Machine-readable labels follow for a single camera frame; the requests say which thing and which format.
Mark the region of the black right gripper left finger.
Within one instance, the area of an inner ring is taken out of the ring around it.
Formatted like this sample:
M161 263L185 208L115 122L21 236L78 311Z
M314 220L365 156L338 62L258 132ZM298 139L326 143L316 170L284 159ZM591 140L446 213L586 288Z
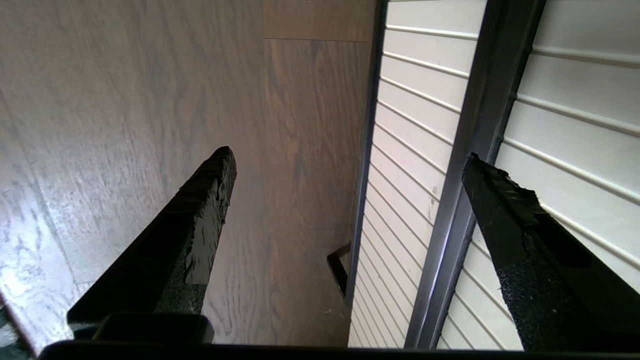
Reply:
M67 312L71 326L108 315L200 315L230 207L237 162L221 146Z

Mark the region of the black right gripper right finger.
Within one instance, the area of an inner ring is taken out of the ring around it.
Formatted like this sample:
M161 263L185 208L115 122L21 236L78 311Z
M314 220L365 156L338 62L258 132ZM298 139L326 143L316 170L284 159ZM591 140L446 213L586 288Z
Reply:
M506 171L468 157L462 185L527 352L637 352L638 292Z

